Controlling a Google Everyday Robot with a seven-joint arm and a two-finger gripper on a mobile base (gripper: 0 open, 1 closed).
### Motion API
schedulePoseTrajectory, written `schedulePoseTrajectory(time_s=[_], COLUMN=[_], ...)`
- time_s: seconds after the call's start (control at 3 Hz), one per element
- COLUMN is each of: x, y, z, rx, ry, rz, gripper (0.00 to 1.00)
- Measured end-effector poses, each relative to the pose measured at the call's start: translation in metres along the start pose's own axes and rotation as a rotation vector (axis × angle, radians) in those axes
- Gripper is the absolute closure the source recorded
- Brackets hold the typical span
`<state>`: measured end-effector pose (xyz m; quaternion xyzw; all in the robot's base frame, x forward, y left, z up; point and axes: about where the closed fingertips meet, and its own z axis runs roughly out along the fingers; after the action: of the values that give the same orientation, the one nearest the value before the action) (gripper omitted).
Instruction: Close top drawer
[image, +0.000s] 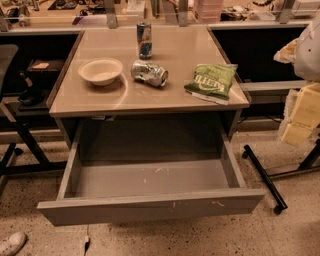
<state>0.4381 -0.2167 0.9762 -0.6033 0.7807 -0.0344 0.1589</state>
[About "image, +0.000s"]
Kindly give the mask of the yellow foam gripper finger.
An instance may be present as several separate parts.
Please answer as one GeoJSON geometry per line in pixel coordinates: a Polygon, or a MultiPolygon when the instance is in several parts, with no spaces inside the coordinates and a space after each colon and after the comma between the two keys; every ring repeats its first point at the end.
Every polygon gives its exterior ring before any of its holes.
{"type": "Polygon", "coordinates": [[[284,120],[280,125],[282,142],[302,144],[320,124],[320,83],[290,89],[286,98],[284,120]]]}

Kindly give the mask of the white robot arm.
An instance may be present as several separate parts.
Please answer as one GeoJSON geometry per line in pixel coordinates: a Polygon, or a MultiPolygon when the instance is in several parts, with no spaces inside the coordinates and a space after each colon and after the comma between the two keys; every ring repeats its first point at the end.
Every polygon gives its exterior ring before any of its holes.
{"type": "Polygon", "coordinates": [[[306,81],[298,92],[288,94],[285,120],[279,128],[283,142],[299,145],[320,124],[320,17],[313,19],[297,39],[278,50],[273,59],[291,63],[295,75],[306,81]]]}

